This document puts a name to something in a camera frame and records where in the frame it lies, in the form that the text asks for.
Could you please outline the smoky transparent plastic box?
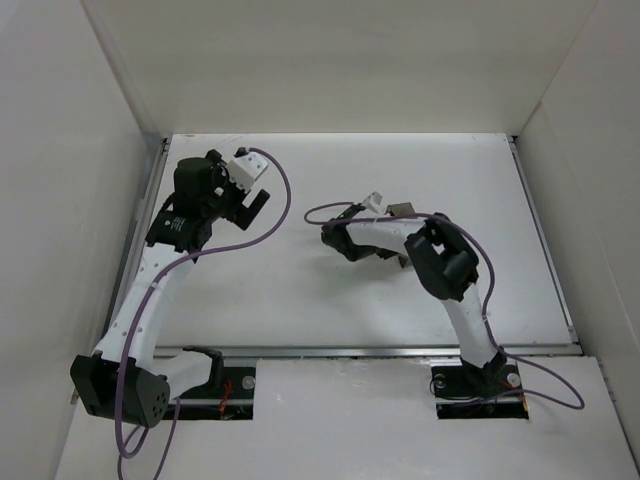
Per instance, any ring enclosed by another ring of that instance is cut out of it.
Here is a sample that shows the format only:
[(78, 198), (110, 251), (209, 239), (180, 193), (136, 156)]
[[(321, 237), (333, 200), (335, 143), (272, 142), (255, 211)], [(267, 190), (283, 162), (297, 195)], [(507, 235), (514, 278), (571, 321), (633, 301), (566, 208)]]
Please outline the smoky transparent plastic box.
[(410, 202), (389, 204), (372, 227), (378, 248), (396, 255), (402, 269), (411, 265), (405, 248), (407, 237), (419, 227), (417, 220), (411, 217), (413, 214), (415, 210)]

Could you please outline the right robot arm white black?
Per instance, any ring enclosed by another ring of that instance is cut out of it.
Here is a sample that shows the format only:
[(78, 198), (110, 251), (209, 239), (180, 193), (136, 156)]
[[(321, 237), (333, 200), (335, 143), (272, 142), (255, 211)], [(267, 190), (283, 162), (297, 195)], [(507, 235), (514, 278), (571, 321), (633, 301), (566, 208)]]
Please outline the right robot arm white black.
[(403, 256), (420, 285), (443, 305), (457, 336), (461, 369), (471, 398), (499, 394), (506, 355), (487, 330), (478, 289), (479, 258), (462, 232), (442, 214), (367, 214), (353, 205), (321, 226), (322, 242), (351, 262)]

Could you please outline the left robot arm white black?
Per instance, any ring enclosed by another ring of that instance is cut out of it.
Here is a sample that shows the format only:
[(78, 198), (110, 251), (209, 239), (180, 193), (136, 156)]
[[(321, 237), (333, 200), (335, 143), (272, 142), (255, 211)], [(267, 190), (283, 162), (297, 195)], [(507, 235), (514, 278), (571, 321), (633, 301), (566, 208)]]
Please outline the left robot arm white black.
[(173, 192), (145, 237), (135, 279), (108, 332), (89, 356), (77, 356), (70, 375), (88, 414), (153, 428), (181, 394), (220, 384), (224, 363), (211, 348), (186, 347), (177, 356), (154, 358), (162, 325), (183, 281), (224, 219), (249, 227), (270, 195), (260, 191), (244, 203), (267, 171), (268, 160), (239, 150), (226, 161), (215, 150), (182, 159), (173, 173)]

